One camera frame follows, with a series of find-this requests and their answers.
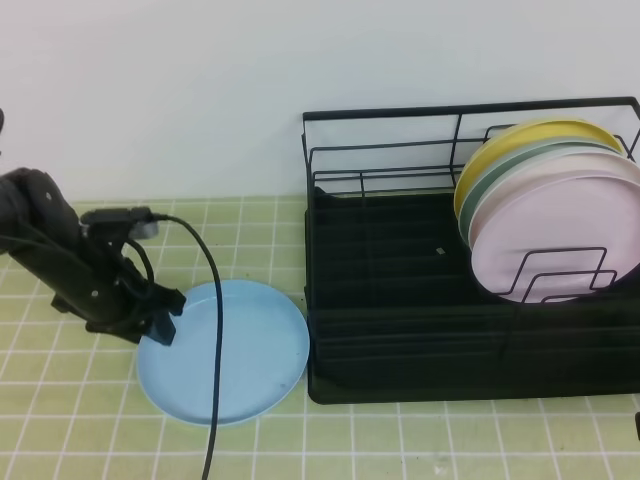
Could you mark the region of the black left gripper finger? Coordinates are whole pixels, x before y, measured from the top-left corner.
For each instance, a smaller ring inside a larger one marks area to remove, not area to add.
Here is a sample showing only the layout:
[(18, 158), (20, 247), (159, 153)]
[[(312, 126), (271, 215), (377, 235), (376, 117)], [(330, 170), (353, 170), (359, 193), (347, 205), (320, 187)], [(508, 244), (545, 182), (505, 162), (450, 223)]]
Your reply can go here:
[(158, 344), (170, 346), (175, 336), (175, 326), (171, 315), (166, 310), (154, 312), (147, 336)]
[(171, 294), (167, 301), (167, 309), (173, 316), (181, 316), (186, 304), (186, 297), (182, 294)]

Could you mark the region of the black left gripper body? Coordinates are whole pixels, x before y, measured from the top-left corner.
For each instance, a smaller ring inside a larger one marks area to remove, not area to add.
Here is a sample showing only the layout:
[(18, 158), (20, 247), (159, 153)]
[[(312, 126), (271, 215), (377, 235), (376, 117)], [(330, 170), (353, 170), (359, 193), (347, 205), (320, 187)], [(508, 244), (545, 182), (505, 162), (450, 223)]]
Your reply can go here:
[(147, 336), (154, 312), (168, 311), (170, 295), (181, 294), (155, 282), (140, 244), (99, 237), (84, 239), (75, 251), (53, 254), (51, 288), (52, 305), (83, 319), (88, 332), (132, 343)]

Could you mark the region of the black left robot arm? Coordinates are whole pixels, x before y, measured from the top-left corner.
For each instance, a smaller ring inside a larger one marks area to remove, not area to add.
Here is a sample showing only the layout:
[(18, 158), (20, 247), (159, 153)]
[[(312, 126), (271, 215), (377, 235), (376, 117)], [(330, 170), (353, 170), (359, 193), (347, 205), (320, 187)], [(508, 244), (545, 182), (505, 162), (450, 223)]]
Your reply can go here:
[(54, 309), (83, 319), (90, 333), (172, 343), (172, 319), (186, 299), (155, 281), (140, 243), (158, 232), (147, 207), (79, 215), (43, 171), (1, 177), (1, 251), (53, 291)]

